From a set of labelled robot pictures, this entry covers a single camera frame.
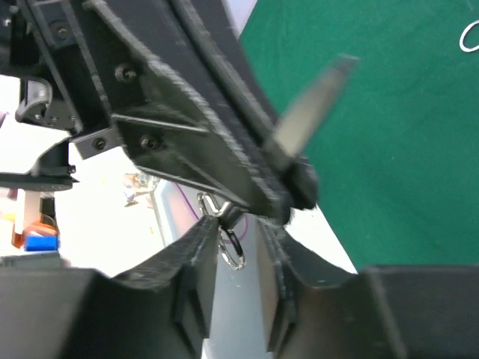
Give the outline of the steel forceps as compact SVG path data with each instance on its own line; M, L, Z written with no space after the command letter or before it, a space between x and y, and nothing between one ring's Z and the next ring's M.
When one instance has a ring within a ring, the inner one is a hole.
M466 54L474 53L478 51L478 36L476 36L477 40L474 42L474 32L478 29L479 20L476 19L470 22L461 32L458 46L460 50Z

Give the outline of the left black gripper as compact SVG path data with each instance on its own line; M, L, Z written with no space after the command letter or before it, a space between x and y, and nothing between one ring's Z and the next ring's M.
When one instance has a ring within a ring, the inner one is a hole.
M22 79L19 121L69 132L84 159L123 142L122 1L2 1L1 74Z

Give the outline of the steel surgical scissors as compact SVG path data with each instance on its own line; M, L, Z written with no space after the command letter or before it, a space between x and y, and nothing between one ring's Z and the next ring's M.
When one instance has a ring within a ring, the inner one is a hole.
M356 56L338 56L289 105L263 143L266 160L285 181L293 204L301 209L313 206L318 179L312 167L300 156L332 112L358 62ZM228 201L218 205L214 196L206 192L199 192L197 199L203 215L208 215L211 210L210 214L219 219L219 250L224 261L233 270L244 268L245 254L234 232L243 211Z

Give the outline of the green surgical drape cloth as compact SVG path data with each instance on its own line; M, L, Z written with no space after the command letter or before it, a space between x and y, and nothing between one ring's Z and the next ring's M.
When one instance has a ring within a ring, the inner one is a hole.
M308 145L319 207L291 235L348 271L478 262L476 1L259 1L241 39L278 110L338 54L359 65Z

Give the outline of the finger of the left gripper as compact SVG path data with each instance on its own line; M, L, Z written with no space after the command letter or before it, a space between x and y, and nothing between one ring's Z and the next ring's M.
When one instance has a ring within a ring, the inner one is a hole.
M290 220L293 198L262 151L280 118L258 87L220 1L170 1L171 18L236 112L262 157L262 212L276 224Z
M142 170L262 212L262 157L236 112L160 1L90 7L126 50L137 78L111 116Z

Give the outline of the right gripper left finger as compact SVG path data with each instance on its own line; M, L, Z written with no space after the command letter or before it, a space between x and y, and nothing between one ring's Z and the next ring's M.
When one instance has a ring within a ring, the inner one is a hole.
M218 221L201 218L136 267L1 270L3 358L199 358L210 332Z

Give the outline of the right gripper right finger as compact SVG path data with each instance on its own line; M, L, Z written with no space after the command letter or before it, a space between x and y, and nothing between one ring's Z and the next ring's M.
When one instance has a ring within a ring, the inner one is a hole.
M477 266L351 274L258 224L266 347L275 358L476 358Z

